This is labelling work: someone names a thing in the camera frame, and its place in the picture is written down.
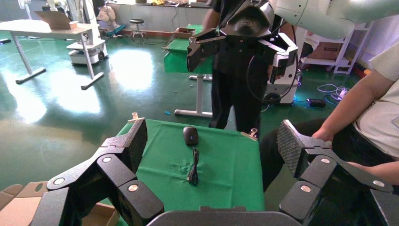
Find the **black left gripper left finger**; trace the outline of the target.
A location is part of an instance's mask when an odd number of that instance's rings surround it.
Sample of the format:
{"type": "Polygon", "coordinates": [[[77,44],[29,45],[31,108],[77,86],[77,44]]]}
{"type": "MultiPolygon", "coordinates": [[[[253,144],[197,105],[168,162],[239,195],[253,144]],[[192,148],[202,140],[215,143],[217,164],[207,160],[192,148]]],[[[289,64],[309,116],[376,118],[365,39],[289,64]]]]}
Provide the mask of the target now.
{"type": "Polygon", "coordinates": [[[91,158],[50,179],[31,224],[80,226],[104,199],[128,225],[149,224],[164,204],[137,176],[147,138],[145,120],[136,120],[126,134],[106,139],[91,158]]]}

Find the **hand of beige-shirted person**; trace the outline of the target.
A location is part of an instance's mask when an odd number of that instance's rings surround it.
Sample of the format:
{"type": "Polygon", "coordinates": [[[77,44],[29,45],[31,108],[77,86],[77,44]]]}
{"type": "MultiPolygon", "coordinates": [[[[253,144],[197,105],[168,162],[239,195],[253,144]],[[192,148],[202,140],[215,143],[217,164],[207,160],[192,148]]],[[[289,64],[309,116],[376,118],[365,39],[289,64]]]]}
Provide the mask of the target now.
{"type": "Polygon", "coordinates": [[[327,129],[320,128],[312,135],[312,138],[323,140],[331,148],[334,134],[327,129]]]}

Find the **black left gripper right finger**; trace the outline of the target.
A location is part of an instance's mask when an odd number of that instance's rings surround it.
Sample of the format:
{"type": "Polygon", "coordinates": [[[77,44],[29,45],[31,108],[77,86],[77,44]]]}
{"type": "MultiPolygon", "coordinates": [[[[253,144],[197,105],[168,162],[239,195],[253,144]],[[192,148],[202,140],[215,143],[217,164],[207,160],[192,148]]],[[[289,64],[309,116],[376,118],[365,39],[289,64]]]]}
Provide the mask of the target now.
{"type": "Polygon", "coordinates": [[[393,223],[393,187],[387,181],[343,161],[289,120],[279,126],[277,147],[297,179],[280,211],[301,224],[393,223]]]}

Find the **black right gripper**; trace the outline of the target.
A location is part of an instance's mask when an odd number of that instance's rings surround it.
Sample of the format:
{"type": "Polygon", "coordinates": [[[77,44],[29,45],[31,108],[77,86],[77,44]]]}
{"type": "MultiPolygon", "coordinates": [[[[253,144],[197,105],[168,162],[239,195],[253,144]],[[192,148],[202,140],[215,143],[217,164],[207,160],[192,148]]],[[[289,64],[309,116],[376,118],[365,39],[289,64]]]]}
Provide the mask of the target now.
{"type": "Polygon", "coordinates": [[[256,56],[271,66],[269,83],[283,76],[295,63],[298,47],[284,33],[273,34],[275,14],[268,1],[244,1],[219,28],[206,29],[189,38],[187,70],[194,72],[201,60],[218,54],[233,59],[256,56]]]}

